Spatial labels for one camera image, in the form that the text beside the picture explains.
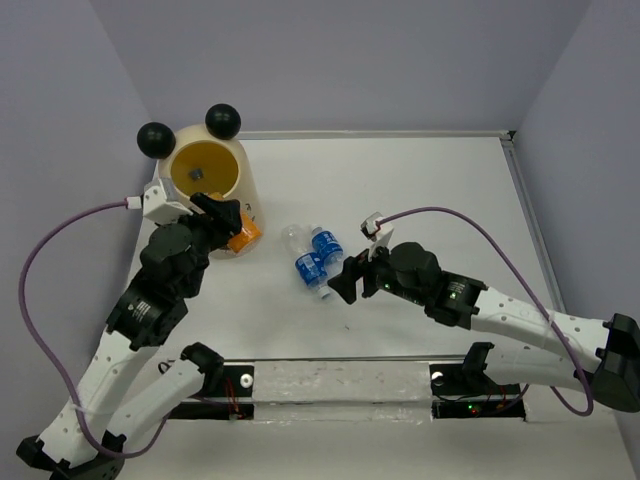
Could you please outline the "orange juice bottle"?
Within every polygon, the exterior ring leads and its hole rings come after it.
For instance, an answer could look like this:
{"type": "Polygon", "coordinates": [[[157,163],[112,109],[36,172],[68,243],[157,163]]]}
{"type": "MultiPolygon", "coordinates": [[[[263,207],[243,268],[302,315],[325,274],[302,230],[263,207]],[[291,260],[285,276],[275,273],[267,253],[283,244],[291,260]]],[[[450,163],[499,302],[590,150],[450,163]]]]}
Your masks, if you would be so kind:
{"type": "Polygon", "coordinates": [[[253,218],[245,211],[241,212],[242,228],[233,236],[227,246],[236,255],[250,249],[261,237],[262,231],[253,218]]]}

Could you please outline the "white-cap blue-label water bottle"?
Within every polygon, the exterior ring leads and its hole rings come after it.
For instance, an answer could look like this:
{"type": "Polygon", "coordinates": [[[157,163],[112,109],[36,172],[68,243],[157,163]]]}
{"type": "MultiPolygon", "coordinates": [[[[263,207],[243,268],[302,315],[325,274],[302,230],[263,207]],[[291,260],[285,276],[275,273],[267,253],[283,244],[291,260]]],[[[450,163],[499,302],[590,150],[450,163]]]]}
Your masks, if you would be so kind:
{"type": "Polygon", "coordinates": [[[299,256],[294,265],[307,289],[313,291],[320,299],[326,299],[331,294],[327,284],[328,273],[316,252],[299,256]]]}

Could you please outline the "clear blue-label bottle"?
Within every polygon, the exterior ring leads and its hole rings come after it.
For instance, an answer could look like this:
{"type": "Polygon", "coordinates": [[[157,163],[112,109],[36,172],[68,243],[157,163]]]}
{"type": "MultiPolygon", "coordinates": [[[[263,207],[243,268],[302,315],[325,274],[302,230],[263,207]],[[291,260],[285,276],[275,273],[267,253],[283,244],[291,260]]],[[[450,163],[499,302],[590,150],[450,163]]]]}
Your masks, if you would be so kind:
{"type": "Polygon", "coordinates": [[[315,252],[329,277],[341,271],[344,250],[335,235],[318,224],[286,226],[281,238],[293,261],[315,252]]]}

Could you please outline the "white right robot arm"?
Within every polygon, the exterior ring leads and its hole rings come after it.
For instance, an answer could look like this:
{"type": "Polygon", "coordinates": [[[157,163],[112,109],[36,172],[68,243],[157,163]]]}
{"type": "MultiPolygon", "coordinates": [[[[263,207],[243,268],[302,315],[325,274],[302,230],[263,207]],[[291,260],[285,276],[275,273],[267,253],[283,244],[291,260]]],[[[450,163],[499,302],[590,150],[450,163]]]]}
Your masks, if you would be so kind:
{"type": "Polygon", "coordinates": [[[588,392],[593,402],[617,411],[639,410],[639,325],[627,315],[597,320],[542,313],[480,280],[443,270],[416,242],[349,257],[328,284],[348,304],[384,291],[441,325],[521,343],[511,352],[493,342],[473,343],[455,374],[470,391],[541,385],[588,392]]]}

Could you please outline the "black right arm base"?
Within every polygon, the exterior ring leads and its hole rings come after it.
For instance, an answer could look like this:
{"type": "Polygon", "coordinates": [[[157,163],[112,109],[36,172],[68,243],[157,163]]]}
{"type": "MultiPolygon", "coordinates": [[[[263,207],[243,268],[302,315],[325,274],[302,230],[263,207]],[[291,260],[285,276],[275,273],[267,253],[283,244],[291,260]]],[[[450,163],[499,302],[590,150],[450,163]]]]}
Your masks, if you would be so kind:
{"type": "Polygon", "coordinates": [[[430,366],[434,419],[526,419],[521,386],[496,383],[486,374],[494,349],[490,342],[475,342],[462,361],[430,366]]]}

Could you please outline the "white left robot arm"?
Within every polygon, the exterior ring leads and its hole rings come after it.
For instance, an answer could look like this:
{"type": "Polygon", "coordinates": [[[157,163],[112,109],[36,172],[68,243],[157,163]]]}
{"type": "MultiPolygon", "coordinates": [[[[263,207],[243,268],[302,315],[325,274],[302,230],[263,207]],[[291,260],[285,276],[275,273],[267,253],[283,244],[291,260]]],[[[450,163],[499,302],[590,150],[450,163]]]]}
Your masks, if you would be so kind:
{"type": "Polygon", "coordinates": [[[243,227],[239,201],[195,193],[185,207],[165,197],[160,206],[168,220],[157,224],[140,254],[141,267],[106,320],[99,344],[80,381],[74,382],[37,331],[26,302],[26,280],[37,254],[63,229],[92,214],[112,209],[140,209],[145,217],[151,193],[111,202],[79,213],[49,232],[22,268],[19,307],[27,330],[62,377],[67,403],[40,434],[24,438],[17,456],[53,479],[114,479],[125,461],[140,457],[135,449],[144,435],[155,443],[171,411],[197,394],[209,395],[221,383],[224,360],[194,343],[161,378],[131,401],[124,399],[142,368],[154,357],[188,313],[187,300],[199,294],[209,256],[224,248],[243,227]]]}

